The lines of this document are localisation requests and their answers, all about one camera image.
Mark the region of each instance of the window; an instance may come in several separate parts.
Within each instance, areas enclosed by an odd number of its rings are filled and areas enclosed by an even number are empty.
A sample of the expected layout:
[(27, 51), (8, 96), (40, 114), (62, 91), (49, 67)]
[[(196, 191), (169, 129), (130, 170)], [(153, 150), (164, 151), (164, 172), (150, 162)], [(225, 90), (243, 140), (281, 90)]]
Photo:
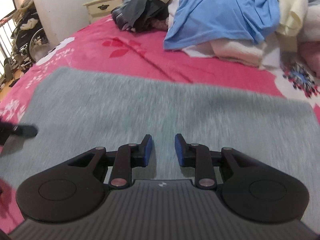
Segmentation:
[(0, 0), (0, 19), (15, 10), (13, 0)]

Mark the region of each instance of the wooden nightstand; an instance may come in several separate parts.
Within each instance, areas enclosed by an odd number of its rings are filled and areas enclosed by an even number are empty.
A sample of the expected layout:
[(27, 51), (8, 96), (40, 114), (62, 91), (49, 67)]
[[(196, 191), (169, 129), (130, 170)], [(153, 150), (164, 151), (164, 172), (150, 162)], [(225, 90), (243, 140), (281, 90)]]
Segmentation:
[(89, 3), (85, 3), (87, 7), (90, 23), (94, 23), (101, 18), (109, 15), (111, 11), (122, 4), (124, 0), (94, 0)]

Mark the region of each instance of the drawer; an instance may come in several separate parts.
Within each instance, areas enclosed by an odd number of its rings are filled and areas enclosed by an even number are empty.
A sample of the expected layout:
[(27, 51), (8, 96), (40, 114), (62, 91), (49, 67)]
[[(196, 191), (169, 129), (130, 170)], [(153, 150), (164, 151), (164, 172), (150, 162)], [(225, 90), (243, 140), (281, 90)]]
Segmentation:
[(90, 23), (94, 23), (94, 22), (96, 22), (96, 21), (98, 21), (98, 20), (106, 17), (106, 16), (109, 15), (110, 13), (111, 13), (111, 11), (106, 12), (104, 15), (101, 15), (101, 14), (98, 14), (98, 15), (96, 15), (96, 16), (91, 16), (91, 15), (90, 15)]
[(96, 4), (92, 4), (88, 6), (88, 12), (90, 15), (94, 16), (96, 14), (101, 14), (103, 12), (106, 12), (110, 14), (110, 11), (112, 11), (115, 7), (122, 4), (123, 0), (110, 0), (106, 2), (99, 2)]

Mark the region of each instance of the ribbed gray surface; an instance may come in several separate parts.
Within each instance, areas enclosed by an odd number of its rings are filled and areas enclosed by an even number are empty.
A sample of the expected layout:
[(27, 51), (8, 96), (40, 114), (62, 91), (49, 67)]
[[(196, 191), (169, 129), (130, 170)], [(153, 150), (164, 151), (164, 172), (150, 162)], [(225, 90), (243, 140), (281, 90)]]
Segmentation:
[(10, 237), (13, 240), (314, 240), (316, 234), (297, 220), (282, 225), (243, 220), (227, 210), (213, 191), (199, 190), (189, 180), (137, 180), (129, 189), (111, 192), (100, 209), (82, 220), (63, 225), (28, 220)]

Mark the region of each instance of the drawer handle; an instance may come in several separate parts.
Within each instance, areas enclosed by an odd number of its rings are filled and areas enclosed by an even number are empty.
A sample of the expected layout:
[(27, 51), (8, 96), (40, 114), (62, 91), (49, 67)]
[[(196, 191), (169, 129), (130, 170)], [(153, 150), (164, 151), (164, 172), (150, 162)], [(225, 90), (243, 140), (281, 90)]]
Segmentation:
[(109, 5), (105, 5), (105, 4), (102, 4), (101, 6), (98, 6), (98, 8), (102, 11), (104, 11), (105, 9), (107, 9), (109, 7)]

